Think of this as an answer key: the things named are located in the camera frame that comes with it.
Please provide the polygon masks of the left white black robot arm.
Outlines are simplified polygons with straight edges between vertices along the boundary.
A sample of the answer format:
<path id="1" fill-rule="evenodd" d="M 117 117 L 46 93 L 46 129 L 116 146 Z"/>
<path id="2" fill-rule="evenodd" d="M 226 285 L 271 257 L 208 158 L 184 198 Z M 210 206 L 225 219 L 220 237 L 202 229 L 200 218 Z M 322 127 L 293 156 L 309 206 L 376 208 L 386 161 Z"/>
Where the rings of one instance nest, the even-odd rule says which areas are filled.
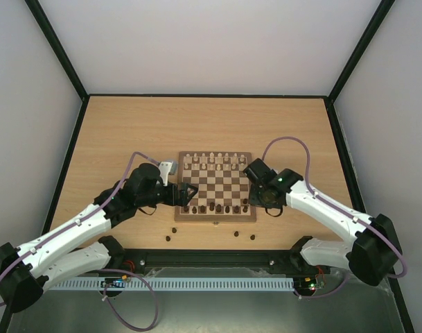
<path id="1" fill-rule="evenodd" d="M 21 312 L 55 285 L 77 275 L 119 267 L 124 249 L 113 237 L 103 237 L 87 249 L 79 245 L 115 228 L 145 207 L 185 207 L 198 192 L 187 182 L 169 182 L 170 162 L 142 163 L 127 168 L 112 188 L 56 229 L 14 247 L 0 246 L 0 307 Z"/>

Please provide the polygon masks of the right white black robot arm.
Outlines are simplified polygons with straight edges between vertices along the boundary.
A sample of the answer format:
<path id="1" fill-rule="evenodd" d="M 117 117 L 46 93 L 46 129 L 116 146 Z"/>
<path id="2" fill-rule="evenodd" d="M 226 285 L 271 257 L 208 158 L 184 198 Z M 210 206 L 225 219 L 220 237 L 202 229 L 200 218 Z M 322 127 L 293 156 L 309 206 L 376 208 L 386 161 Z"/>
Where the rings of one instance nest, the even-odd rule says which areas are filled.
<path id="1" fill-rule="evenodd" d="M 265 210 L 291 207 L 320 222 L 340 241 L 307 240 L 291 254 L 292 266 L 301 272 L 316 265 L 349 270 L 360 281 L 377 286 L 402 257 L 392 220 L 372 217 L 323 194 L 291 169 L 280 173 L 257 158 L 245 169 L 251 182 L 249 202 Z"/>

